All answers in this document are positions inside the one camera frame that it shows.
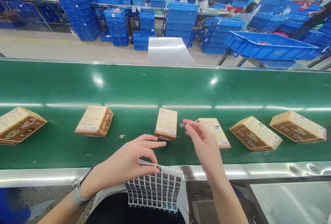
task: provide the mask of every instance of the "product box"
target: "product box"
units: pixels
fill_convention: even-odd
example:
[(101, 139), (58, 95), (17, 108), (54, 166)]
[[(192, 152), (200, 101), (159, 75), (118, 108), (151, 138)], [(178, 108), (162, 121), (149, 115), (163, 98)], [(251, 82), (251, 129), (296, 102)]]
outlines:
[(327, 140), (324, 127), (293, 111), (274, 116), (270, 126), (299, 144)]
[(155, 136), (168, 141), (177, 137), (177, 111), (160, 108)]
[(40, 115), (17, 107), (0, 117), (0, 144), (18, 145), (46, 123)]
[(239, 121), (230, 131), (241, 140), (252, 152), (276, 150), (282, 138), (250, 116)]
[(231, 148), (230, 143), (216, 118), (199, 118), (196, 122), (200, 122), (215, 136), (220, 149)]
[(88, 106), (75, 133), (88, 137), (106, 137), (113, 112), (105, 106)]

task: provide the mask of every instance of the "wristwatch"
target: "wristwatch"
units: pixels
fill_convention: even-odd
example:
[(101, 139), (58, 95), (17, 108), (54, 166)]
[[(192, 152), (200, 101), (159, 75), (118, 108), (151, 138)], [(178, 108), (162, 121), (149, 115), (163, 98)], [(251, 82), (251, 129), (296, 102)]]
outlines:
[(87, 204), (93, 197), (91, 198), (84, 198), (80, 194), (80, 185), (84, 181), (84, 179), (87, 177), (87, 175), (91, 172), (93, 167), (89, 167), (78, 179), (77, 181), (72, 185), (72, 196), (73, 196), (73, 202), (78, 206), (83, 206)]

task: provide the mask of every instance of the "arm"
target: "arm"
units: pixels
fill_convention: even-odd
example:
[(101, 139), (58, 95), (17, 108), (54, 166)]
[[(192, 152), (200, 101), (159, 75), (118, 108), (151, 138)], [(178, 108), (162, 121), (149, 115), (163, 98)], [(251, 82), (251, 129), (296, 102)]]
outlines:
[(184, 119), (186, 134), (193, 141), (195, 152), (210, 184), (220, 223), (248, 224), (240, 202), (225, 174), (215, 137), (201, 123)]
[[(159, 173), (159, 169), (154, 166), (138, 164), (138, 159), (141, 157), (150, 158), (154, 164), (158, 163), (152, 149), (165, 146), (167, 143), (154, 142), (157, 139), (155, 136), (144, 134), (124, 144), (110, 158), (97, 165), (85, 178), (80, 188), (82, 197), (90, 198), (104, 188), (142, 175)], [(85, 207), (86, 205), (77, 206), (70, 193), (38, 224), (74, 224)]]

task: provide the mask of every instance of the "green conveyor belt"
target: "green conveyor belt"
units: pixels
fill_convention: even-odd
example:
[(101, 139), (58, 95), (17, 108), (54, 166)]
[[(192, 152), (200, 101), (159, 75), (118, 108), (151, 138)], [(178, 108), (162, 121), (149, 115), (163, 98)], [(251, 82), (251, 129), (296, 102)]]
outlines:
[[(162, 165), (198, 165), (181, 119), (216, 117), (231, 149), (225, 164), (331, 160), (331, 74), (264, 70), (167, 68), (0, 61), (0, 115), (16, 106), (48, 123), (17, 146), (0, 145), (0, 169), (96, 165), (125, 142), (154, 134), (159, 107), (178, 111), (177, 139), (155, 150)], [(114, 118), (106, 138), (74, 133), (88, 105), (108, 105)], [(327, 142), (252, 153), (228, 130), (253, 115), (265, 125), (293, 109), (328, 129)]]

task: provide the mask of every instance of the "person's right hand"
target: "person's right hand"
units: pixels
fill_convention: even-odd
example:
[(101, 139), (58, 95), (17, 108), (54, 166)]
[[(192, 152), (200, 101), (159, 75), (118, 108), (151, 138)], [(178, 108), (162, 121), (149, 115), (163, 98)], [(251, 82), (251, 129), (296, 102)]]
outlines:
[(215, 136), (200, 122), (184, 119), (186, 134), (193, 141), (195, 152), (207, 176), (224, 171), (223, 162)]

